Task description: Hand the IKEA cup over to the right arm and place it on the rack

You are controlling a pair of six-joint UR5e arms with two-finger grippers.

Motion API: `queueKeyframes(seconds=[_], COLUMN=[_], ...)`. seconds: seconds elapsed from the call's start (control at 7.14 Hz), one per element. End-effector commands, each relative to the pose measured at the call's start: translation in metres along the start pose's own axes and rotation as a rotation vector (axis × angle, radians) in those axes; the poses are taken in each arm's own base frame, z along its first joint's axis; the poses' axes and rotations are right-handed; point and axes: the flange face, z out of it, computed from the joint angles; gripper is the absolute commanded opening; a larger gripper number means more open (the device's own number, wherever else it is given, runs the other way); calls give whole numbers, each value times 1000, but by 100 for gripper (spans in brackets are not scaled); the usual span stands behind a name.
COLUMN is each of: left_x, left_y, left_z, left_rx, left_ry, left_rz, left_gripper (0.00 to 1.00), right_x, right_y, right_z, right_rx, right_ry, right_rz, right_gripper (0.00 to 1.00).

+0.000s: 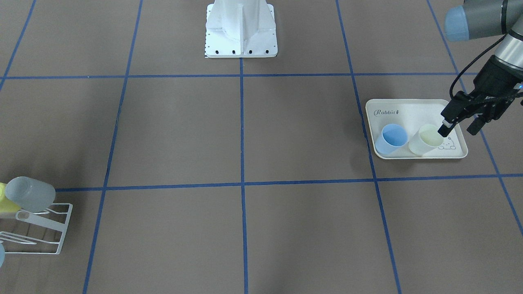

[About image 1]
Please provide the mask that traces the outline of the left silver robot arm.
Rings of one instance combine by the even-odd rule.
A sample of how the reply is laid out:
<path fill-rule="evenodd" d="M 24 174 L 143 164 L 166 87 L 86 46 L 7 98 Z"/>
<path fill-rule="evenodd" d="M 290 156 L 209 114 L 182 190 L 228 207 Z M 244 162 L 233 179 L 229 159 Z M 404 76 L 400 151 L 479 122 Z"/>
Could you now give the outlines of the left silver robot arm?
<path fill-rule="evenodd" d="M 466 66 L 449 88 L 450 102 L 441 115 L 438 132 L 446 137 L 461 121 L 474 117 L 467 128 L 472 135 L 498 120 L 512 102 L 522 97 L 523 80 L 523 3 L 521 0 L 465 0 L 450 9 L 445 18 L 445 36 L 450 42 L 499 36 L 480 56 L 495 49 L 473 80 L 469 93 L 454 92 Z"/>

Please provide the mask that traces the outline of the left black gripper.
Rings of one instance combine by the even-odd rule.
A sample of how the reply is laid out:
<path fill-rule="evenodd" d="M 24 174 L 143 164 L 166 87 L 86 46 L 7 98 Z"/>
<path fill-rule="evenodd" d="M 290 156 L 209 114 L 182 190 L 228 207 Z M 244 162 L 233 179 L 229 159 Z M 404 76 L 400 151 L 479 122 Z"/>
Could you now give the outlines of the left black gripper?
<path fill-rule="evenodd" d="M 517 87 L 522 85 L 522 69 L 491 56 L 474 78 L 473 85 L 469 94 L 458 91 L 441 112 L 443 121 L 437 133 L 443 138 L 450 135 L 455 123 L 464 119 L 475 117 L 467 127 L 473 136 L 485 123 L 499 119 L 517 96 Z"/>

